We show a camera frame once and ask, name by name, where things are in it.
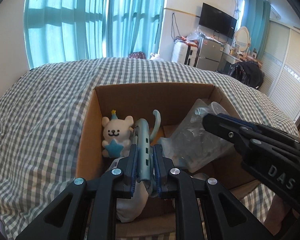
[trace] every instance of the bear figurine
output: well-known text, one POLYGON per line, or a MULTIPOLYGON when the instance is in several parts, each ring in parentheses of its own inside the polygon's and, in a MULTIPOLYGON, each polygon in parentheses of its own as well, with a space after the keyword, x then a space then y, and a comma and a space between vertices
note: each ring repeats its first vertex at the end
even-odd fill
POLYGON ((131 127, 133 117, 128 115, 124 120, 118 119, 115 110, 111 111, 111 120, 108 117, 102 118, 103 137, 102 155, 109 158, 127 157, 131 147, 131 127))

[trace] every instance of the bear face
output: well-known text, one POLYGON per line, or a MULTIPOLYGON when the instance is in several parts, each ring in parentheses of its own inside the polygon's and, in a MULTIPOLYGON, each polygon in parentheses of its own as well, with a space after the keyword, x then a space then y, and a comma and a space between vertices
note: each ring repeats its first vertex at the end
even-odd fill
POLYGON ((133 125, 133 117, 127 116, 125 120, 112 119, 107 117, 102 118, 103 137, 107 142, 115 139, 118 142, 123 142, 130 137, 130 127, 133 125))

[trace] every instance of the checkered bedspread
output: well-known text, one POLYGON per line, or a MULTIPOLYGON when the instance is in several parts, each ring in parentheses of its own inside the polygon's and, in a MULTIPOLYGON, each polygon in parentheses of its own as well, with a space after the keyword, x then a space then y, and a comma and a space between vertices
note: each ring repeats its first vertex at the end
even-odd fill
MULTIPOLYGON (((170 62, 103 58, 33 69, 0 99, 0 220, 14 239, 73 179, 83 120, 95 86, 140 82, 220 87, 243 120, 298 134, 268 97, 218 73, 170 62)), ((264 220, 273 193, 264 185, 243 203, 264 220)), ((174 234, 153 236, 173 239, 174 234)))

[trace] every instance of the black garment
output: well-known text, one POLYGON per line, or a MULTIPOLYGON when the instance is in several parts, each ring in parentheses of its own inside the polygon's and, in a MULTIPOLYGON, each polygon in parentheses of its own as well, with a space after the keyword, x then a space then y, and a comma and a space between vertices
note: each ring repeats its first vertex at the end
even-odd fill
POLYGON ((264 73, 255 61, 237 62, 230 66, 228 76, 239 80, 241 83, 259 89, 263 83, 264 73))

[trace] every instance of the purple phone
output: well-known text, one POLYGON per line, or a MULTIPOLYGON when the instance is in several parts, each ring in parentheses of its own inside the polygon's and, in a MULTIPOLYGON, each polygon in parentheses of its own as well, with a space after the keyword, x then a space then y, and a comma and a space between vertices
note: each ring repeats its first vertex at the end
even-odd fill
POLYGON ((3 223, 0 221, 0 232, 5 236, 3 223))

